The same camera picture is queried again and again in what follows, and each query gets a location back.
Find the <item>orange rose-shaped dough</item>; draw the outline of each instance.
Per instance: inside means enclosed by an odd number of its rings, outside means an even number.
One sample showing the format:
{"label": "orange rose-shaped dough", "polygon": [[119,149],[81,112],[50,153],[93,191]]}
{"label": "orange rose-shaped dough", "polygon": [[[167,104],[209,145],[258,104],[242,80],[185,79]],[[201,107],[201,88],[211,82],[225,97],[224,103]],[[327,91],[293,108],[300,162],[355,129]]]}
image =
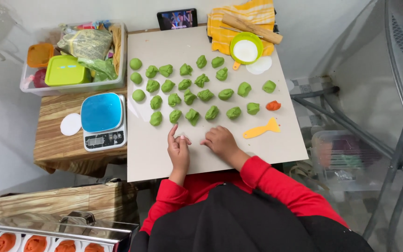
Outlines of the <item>orange rose-shaped dough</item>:
{"label": "orange rose-shaped dough", "polygon": [[24,246],[24,252],[44,252],[46,245],[46,237],[33,235],[27,240]]}
{"label": "orange rose-shaped dough", "polygon": [[76,244],[72,240],[62,241],[54,252],[76,252]]}
{"label": "orange rose-shaped dough", "polygon": [[96,243],[90,243],[85,248],[85,252],[104,252],[104,247]]}
{"label": "orange rose-shaped dough", "polygon": [[275,111],[281,108],[281,104],[274,100],[272,102],[267,103],[267,106],[265,107],[267,110]]}
{"label": "orange rose-shaped dough", "polygon": [[7,252],[15,245],[17,237],[14,234],[5,233],[0,236],[0,252]]}

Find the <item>wooden rolling pin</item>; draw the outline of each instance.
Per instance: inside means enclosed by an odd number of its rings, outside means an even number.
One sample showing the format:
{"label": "wooden rolling pin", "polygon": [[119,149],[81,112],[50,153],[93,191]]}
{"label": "wooden rolling pin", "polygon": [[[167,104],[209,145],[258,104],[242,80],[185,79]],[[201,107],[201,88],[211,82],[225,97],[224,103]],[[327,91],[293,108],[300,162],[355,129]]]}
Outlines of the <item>wooden rolling pin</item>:
{"label": "wooden rolling pin", "polygon": [[232,26],[236,29],[239,29],[241,31],[251,32],[256,35],[262,36],[263,40],[268,41],[273,44],[279,45],[281,43],[281,41],[283,40],[283,37],[281,35],[274,33],[273,31],[266,30],[260,26],[252,24],[248,21],[237,18],[230,14],[224,14],[222,22],[229,26]]}

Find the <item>striped cloth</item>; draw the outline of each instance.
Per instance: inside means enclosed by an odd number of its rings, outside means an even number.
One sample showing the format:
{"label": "striped cloth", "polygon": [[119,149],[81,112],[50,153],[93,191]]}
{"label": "striped cloth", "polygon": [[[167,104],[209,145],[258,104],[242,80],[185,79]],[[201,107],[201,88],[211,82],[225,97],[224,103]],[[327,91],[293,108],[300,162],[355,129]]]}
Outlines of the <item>striped cloth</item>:
{"label": "striped cloth", "polygon": [[[236,31],[223,29],[223,27],[231,27],[222,23],[223,14],[231,14],[240,19],[247,20],[255,25],[270,30],[274,26],[274,7],[273,0],[251,0],[243,5],[223,6],[212,9],[208,14],[208,36],[212,37],[212,50],[230,55],[229,46],[234,36],[238,34]],[[267,41],[262,41],[264,52],[262,56],[269,56],[274,50],[274,45]]]}

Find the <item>plastic bag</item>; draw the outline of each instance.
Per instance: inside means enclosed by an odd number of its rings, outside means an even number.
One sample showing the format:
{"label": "plastic bag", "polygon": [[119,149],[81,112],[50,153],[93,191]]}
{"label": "plastic bag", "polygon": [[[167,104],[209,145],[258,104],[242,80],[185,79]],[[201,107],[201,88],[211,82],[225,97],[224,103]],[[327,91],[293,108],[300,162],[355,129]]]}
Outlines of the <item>plastic bag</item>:
{"label": "plastic bag", "polygon": [[103,60],[113,41],[111,32],[85,29],[65,34],[57,46],[76,58]]}
{"label": "plastic bag", "polygon": [[118,77],[115,71],[115,66],[113,65],[113,59],[89,60],[78,58],[77,62],[86,68],[96,71],[93,82],[115,80]]}

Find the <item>red shirt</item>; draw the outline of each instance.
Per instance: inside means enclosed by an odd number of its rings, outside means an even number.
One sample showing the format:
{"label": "red shirt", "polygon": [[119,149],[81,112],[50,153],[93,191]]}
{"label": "red shirt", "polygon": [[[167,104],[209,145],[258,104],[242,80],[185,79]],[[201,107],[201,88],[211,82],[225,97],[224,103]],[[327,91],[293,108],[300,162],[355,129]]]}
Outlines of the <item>red shirt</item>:
{"label": "red shirt", "polygon": [[213,172],[187,175],[183,186],[168,179],[162,180],[156,202],[150,208],[149,215],[144,220],[140,231],[150,235],[153,224],[159,217],[205,200],[212,188],[224,182],[232,183],[248,193],[259,188],[281,201],[296,216],[325,216],[347,227],[346,222],[323,196],[312,192],[303,184],[277,171],[258,156],[254,156],[243,164],[240,173]]}

